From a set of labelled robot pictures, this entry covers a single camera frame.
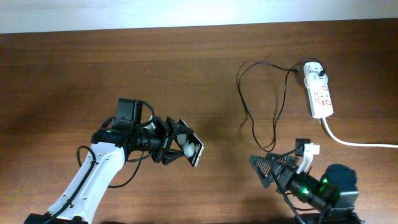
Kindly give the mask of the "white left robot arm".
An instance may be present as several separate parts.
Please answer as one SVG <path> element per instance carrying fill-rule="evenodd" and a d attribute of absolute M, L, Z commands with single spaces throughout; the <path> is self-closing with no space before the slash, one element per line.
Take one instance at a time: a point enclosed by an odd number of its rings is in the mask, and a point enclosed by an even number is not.
<path fill-rule="evenodd" d="M 162 120 L 157 116 L 142 123 L 139 115 L 111 117 L 91 138 L 85 160 L 60 198 L 47 211 L 31 213 L 26 223 L 91 223 L 111 181 L 127 162 L 151 158 L 155 163 L 170 164 L 186 157 L 195 167 L 205 148 L 184 120 Z"/>

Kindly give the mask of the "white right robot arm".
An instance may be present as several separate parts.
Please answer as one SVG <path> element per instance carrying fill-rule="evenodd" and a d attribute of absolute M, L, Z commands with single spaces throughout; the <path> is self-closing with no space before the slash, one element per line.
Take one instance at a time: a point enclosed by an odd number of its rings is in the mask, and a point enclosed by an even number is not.
<path fill-rule="evenodd" d="M 276 191 L 294 213 L 294 223 L 365 222 L 354 211 L 359 191 L 353 169 L 332 164 L 316 179 L 299 171 L 298 161 L 289 152 L 249 158 L 264 188 L 276 184 Z"/>

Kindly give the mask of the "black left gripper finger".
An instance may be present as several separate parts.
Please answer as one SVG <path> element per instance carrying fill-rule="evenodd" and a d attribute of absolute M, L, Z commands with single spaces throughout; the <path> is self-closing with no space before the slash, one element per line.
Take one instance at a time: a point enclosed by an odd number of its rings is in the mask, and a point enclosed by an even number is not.
<path fill-rule="evenodd" d="M 163 165 L 167 165 L 182 156 L 184 156 L 184 153 L 181 150 L 163 149 L 162 156 L 161 156 L 161 162 Z"/>
<path fill-rule="evenodd" d="M 177 122 L 176 120 L 168 117 L 166 123 L 171 130 L 171 138 L 173 140 L 186 140 L 189 134 L 193 133 L 193 129 L 187 127 L 185 124 Z"/>

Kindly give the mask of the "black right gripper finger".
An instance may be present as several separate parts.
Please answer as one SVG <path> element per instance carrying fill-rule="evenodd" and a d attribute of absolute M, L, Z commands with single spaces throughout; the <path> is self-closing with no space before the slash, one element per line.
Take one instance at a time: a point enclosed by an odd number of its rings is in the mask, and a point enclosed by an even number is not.
<path fill-rule="evenodd" d="M 277 179 L 281 172 L 278 154 L 267 154 L 265 157 L 251 155 L 249 163 L 258 175 L 262 186 L 266 189 Z"/>
<path fill-rule="evenodd" d="M 288 164 L 288 165 L 296 165 L 299 161 L 297 157 L 283 156 L 274 153 L 268 153 L 266 155 L 266 159 L 273 164 Z"/>

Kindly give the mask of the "black smartphone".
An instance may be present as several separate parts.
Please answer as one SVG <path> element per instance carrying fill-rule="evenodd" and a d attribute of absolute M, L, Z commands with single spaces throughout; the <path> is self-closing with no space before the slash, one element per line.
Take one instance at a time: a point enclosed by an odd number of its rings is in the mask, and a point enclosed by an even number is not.
<path fill-rule="evenodd" d="M 178 122 L 185 124 L 189 127 L 186 122 L 180 119 Z M 201 155 L 205 149 L 205 144 L 197 137 L 194 133 L 189 134 L 186 140 L 174 140 L 177 146 L 184 153 L 184 156 L 188 159 L 192 167 L 196 167 L 199 163 Z"/>

